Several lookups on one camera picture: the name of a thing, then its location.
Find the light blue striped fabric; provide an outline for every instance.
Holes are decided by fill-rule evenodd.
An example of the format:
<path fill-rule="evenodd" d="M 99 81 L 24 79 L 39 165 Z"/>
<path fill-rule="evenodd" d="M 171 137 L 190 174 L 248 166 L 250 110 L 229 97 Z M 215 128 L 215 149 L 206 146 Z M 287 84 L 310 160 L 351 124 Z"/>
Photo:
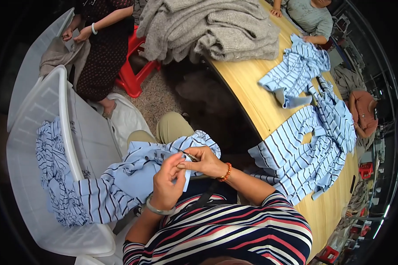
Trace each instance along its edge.
<path fill-rule="evenodd" d="M 283 61 L 258 81 L 274 93 L 283 108 L 311 103 L 311 96 L 299 97 L 299 94 L 308 91 L 311 79 L 330 70 L 329 55 L 325 50 L 318 50 L 295 34 L 290 39 L 292 48 L 284 50 Z"/>
<path fill-rule="evenodd" d="M 42 171 L 41 186 L 48 194 L 48 210 L 64 226 L 88 222 L 83 204 L 73 190 L 74 179 L 65 157 L 60 119 L 44 121 L 37 130 L 36 156 Z"/>
<path fill-rule="evenodd" d="M 109 166 L 99 179 L 84 179 L 74 183 L 90 220 L 94 223 L 109 223 L 122 219 L 130 209 L 144 204 L 153 192 L 153 176 L 159 171 L 163 160 L 178 151 L 192 146 L 209 146 L 217 157 L 219 146 L 203 131 L 181 137 L 169 144 L 130 142 L 123 162 Z M 202 173 L 187 170 L 186 185 L 191 176 Z"/>
<path fill-rule="evenodd" d="M 342 100 L 333 93 L 322 77 L 318 80 L 324 92 L 318 95 L 318 106 L 306 106 L 297 111 L 265 141 L 248 152 L 255 164 L 266 174 L 252 176 L 274 185 L 293 204 L 314 191 L 316 199 L 338 178 L 347 152 L 355 146 L 354 121 Z M 313 132 L 310 143 L 301 144 L 303 136 Z"/>

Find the gray shirt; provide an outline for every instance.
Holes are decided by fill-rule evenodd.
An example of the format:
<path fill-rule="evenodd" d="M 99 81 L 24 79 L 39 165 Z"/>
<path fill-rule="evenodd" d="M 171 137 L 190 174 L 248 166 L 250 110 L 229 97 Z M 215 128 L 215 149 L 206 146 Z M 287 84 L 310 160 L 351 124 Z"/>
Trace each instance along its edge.
<path fill-rule="evenodd" d="M 329 40 L 333 20 L 327 8 L 315 8 L 311 0 L 282 0 L 289 16 L 311 35 L 324 36 Z"/>

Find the red white navy striped shirt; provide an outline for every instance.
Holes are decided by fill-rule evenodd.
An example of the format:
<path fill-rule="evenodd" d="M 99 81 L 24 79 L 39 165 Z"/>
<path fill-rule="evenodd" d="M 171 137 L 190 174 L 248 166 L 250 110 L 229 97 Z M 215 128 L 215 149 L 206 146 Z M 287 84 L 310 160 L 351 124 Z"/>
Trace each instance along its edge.
<path fill-rule="evenodd" d="M 191 265 L 220 256 L 255 265 L 305 264 L 311 251 L 311 229 L 280 192 L 269 195 L 262 206 L 221 204 L 180 213 L 199 197 L 178 203 L 146 245 L 126 241 L 124 265 Z M 211 199 L 225 198 L 214 194 Z"/>

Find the scissors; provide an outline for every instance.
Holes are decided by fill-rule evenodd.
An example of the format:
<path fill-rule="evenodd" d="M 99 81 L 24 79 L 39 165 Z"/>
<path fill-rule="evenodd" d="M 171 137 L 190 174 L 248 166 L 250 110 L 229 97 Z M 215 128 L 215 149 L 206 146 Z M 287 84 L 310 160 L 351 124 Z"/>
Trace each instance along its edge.
<path fill-rule="evenodd" d="M 178 149 L 177 147 L 174 147 L 174 148 L 177 149 L 179 152 L 182 152 L 183 154 L 188 156 L 193 162 L 199 162 L 199 160 L 196 157 L 192 156 L 191 154 L 186 153 L 185 151 Z"/>

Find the wooden table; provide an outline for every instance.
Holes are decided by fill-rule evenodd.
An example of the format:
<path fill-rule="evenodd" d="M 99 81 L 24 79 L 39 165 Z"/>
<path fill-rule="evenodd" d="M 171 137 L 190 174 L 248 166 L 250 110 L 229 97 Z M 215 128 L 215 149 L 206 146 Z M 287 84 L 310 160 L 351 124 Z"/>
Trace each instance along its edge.
<path fill-rule="evenodd" d="M 271 5 L 264 0 L 260 2 L 270 13 Z M 270 15 L 270 19 L 281 29 L 279 56 L 276 60 L 249 60 L 235 63 L 211 61 L 211 65 L 237 97 L 262 139 L 267 138 L 292 114 L 302 108 L 282 109 L 274 95 L 257 84 L 261 77 L 282 61 L 284 49 L 292 45 L 290 35 L 299 33 L 284 17 L 276 18 Z M 323 77 L 334 85 L 335 94 L 341 98 L 330 73 L 323 73 Z M 312 83 L 318 87 L 315 78 Z M 311 136 L 311 134 L 305 135 L 303 143 L 310 142 Z M 358 162 L 356 156 L 349 153 L 339 178 L 326 193 L 315 201 L 311 199 L 312 193 L 308 194 L 295 206 L 295 209 L 307 219 L 312 229 L 313 245 L 307 262 L 323 249 L 339 223 L 342 209 L 348 205 L 351 198 L 349 191 L 353 175 L 359 177 Z"/>

